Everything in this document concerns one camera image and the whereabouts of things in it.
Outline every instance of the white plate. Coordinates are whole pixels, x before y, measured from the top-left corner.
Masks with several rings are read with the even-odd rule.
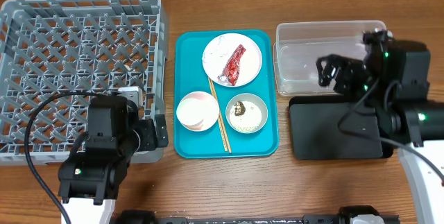
[[[242,44],[245,53],[242,55],[239,78],[236,85],[218,79],[227,65],[234,50]],[[239,87],[251,82],[259,74],[262,67],[262,54],[258,45],[249,37],[238,33],[226,33],[215,37],[203,51],[203,69],[215,83],[226,87]]]

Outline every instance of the green led light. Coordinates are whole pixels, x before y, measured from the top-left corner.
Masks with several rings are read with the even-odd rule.
[[[424,115],[423,113],[418,113],[418,118],[419,118],[419,121],[427,120],[427,116]]]

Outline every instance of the teal tray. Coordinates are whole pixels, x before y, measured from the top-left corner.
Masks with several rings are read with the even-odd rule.
[[[223,149],[221,132],[216,122],[203,132],[187,130],[176,117],[180,100],[190,92],[211,94],[208,77],[202,66],[202,54],[207,44],[225,33],[239,33],[251,38],[262,52],[262,68],[257,77],[241,87],[214,84],[232,153]],[[278,110],[276,108],[275,76],[271,41],[261,30],[189,32],[176,42],[176,71],[174,79],[174,148],[185,158],[259,157],[273,154],[279,146]],[[237,94],[251,93],[260,97],[268,108],[268,121],[253,134],[233,130],[225,117],[228,101]]]

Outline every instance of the wooden table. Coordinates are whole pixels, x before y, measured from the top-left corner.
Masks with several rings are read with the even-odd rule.
[[[186,160],[173,148],[174,50],[187,31],[258,28],[275,41],[282,22],[379,19],[399,39],[432,52],[430,98],[444,99],[444,0],[162,0],[170,18],[166,120],[171,143],[155,164],[132,165],[116,213],[156,211],[190,218],[302,216],[372,205],[416,223],[397,155],[387,160],[298,161],[292,153],[287,105],[278,96],[280,146],[270,157]],[[58,165],[38,167],[54,192]],[[60,223],[60,213],[25,166],[0,168],[0,223]]]

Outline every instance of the small white dish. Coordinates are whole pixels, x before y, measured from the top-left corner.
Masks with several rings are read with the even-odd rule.
[[[230,111],[231,111],[232,107],[239,101],[249,101],[251,103],[254,103],[261,111],[262,120],[261,120],[260,124],[253,131],[242,132],[242,131],[234,128],[233,125],[231,124]],[[257,132],[258,130],[262,129],[262,127],[265,126],[265,123],[268,119],[268,108],[267,108],[265,102],[260,97],[254,95],[254,94],[250,94],[250,93],[243,93],[243,94],[239,94],[239,95],[231,98],[231,100],[230,100],[230,102],[228,102],[227,108],[225,110],[225,117],[226,117],[227,122],[230,125],[230,127],[233,128],[234,130],[236,130],[237,132],[244,133],[244,134],[251,134],[251,133]]]
[[[241,57],[239,78],[236,85],[220,80],[218,77],[231,58],[234,50],[242,44],[245,53]],[[203,51],[203,69],[215,83],[226,87],[239,87],[253,81],[262,67],[262,53],[258,45],[249,37],[238,33],[226,33],[215,37]]]
[[[188,130],[204,131],[219,117],[219,105],[216,99],[207,92],[192,92],[184,96],[176,110],[179,122]]]

